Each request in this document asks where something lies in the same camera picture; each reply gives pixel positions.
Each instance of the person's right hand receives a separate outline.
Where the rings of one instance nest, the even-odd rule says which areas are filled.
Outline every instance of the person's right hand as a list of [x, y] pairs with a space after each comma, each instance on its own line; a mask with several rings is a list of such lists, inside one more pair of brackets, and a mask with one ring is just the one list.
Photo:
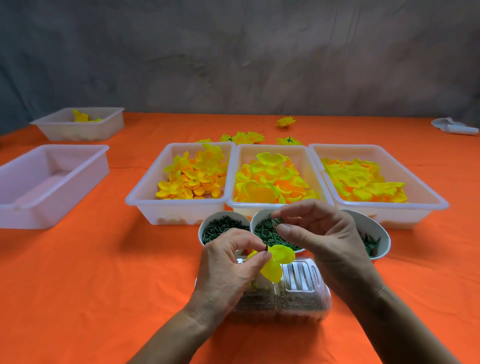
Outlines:
[[325, 283], [346, 304], [377, 294], [384, 283], [365, 250], [351, 215], [315, 199], [285, 205], [277, 233], [311, 251]]

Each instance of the clear plastic container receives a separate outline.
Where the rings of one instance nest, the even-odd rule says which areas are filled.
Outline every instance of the clear plastic container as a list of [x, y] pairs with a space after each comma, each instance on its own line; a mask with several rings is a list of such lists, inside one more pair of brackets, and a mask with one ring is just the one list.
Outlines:
[[[243, 263], [245, 256], [237, 258]], [[231, 316], [241, 321], [318, 321], [332, 309], [332, 296], [310, 258], [282, 264], [283, 277], [272, 283], [259, 274], [245, 290]]]
[[241, 144], [237, 146], [235, 155], [232, 157], [234, 172], [227, 178], [227, 183], [232, 186], [231, 194], [228, 196], [227, 205], [233, 208], [233, 211], [240, 212], [241, 214], [252, 218], [260, 210], [277, 209], [283, 206], [282, 204], [251, 204], [233, 201], [235, 198], [233, 187], [235, 186], [236, 173], [240, 171], [242, 164], [250, 164], [252, 160], [257, 159], [257, 154], [264, 152], [270, 154], [280, 153], [289, 157], [305, 182], [320, 194], [320, 199], [329, 205], [334, 205], [328, 188], [306, 146]]
[[[73, 109], [99, 122], [75, 122]], [[32, 121], [53, 142], [107, 140], [123, 128], [124, 108], [66, 108]]]
[[56, 225], [109, 172], [108, 146], [45, 145], [0, 167], [0, 228]]
[[[235, 151], [235, 143], [209, 143], [219, 146], [228, 160]], [[223, 211], [224, 204], [231, 195], [232, 185], [228, 183], [229, 175], [235, 173], [230, 158], [227, 169], [227, 182], [222, 188], [219, 198], [206, 198], [205, 200], [159, 200], [155, 197], [158, 192], [158, 183], [168, 181], [168, 173], [163, 170], [173, 163], [173, 158], [189, 152], [194, 158], [199, 150], [204, 150], [202, 143], [172, 143], [168, 144], [153, 162], [142, 179], [125, 199], [130, 206], [137, 206], [148, 222], [153, 225], [200, 225], [210, 215]]]
[[[360, 212], [380, 223], [384, 228], [411, 229], [434, 210], [449, 207], [440, 195], [405, 168], [380, 146], [349, 144], [310, 144], [309, 150], [335, 201], [335, 207]], [[351, 202], [340, 198], [332, 180], [325, 172], [321, 159], [366, 159], [378, 163], [386, 181], [406, 183], [403, 190], [408, 202]]]

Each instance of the empty plastic bin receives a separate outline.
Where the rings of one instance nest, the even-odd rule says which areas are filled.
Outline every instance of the empty plastic bin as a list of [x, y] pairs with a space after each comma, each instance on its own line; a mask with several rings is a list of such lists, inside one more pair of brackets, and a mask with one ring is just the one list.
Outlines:
[[282, 207], [282, 204], [260, 204], [260, 203], [245, 203], [235, 202], [235, 175], [241, 170], [243, 164], [250, 164], [252, 160], [257, 160], [257, 154], [268, 152], [270, 154], [280, 153], [289, 157], [300, 176], [307, 182], [312, 189], [320, 194], [320, 199], [329, 205], [334, 205], [333, 199], [330, 196], [327, 186], [320, 172], [315, 164], [315, 161], [308, 152], [306, 146], [269, 146], [257, 144], [241, 144], [237, 146], [235, 155], [232, 157], [233, 173], [227, 178], [227, 183], [232, 186], [231, 194], [228, 196], [227, 205], [233, 208], [233, 211], [252, 218], [258, 211], [263, 209], [277, 209]]
[[[99, 122], [75, 122], [73, 109]], [[32, 121], [53, 142], [59, 140], [107, 140], [123, 128], [124, 108], [66, 108]]]
[[0, 167], [0, 228], [56, 225], [108, 174], [108, 146], [45, 145]]
[[[208, 143], [222, 148], [226, 160], [235, 151], [235, 143]], [[199, 225], [210, 215], [223, 211], [224, 204], [231, 194], [232, 185], [225, 184], [219, 198], [206, 198], [204, 200], [159, 200], [155, 197], [158, 192], [158, 183], [168, 181], [168, 173], [163, 170], [173, 163], [173, 158], [178, 154], [183, 156], [189, 152], [189, 158], [195, 158], [199, 150], [204, 150], [202, 143], [172, 143], [168, 144], [153, 162], [142, 179], [125, 199], [130, 206], [137, 206], [148, 222], [153, 225]], [[227, 181], [231, 173], [235, 173], [232, 158], [228, 163]]]
[[[310, 153], [332, 194], [335, 206], [360, 212], [385, 228], [411, 229], [433, 210], [445, 210], [449, 204], [417, 176], [380, 146], [349, 144], [310, 144]], [[330, 176], [320, 161], [323, 158], [353, 160], [355, 158], [378, 163], [380, 174], [387, 182], [404, 182], [403, 190], [409, 203], [351, 202], [340, 198]]]

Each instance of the orange tablecloth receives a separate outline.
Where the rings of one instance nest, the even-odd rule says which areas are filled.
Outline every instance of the orange tablecloth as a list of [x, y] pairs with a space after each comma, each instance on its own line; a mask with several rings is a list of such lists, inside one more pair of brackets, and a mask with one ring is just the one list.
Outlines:
[[[0, 363], [124, 363], [188, 300], [198, 226], [150, 225], [125, 197], [164, 146], [256, 131], [310, 143], [378, 144], [450, 202], [390, 231], [375, 263], [387, 284], [464, 363], [480, 358], [480, 139], [427, 119], [125, 113], [110, 174], [54, 228], [0, 230]], [[0, 164], [47, 144], [34, 126], [0, 138]], [[318, 326], [223, 324], [193, 363], [379, 363], [336, 297]]]

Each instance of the gray wall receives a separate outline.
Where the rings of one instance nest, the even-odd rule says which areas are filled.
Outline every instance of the gray wall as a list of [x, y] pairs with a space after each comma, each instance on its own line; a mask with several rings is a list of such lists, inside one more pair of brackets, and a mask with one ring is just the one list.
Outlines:
[[3, 0], [0, 133], [66, 106], [455, 115], [480, 1]]

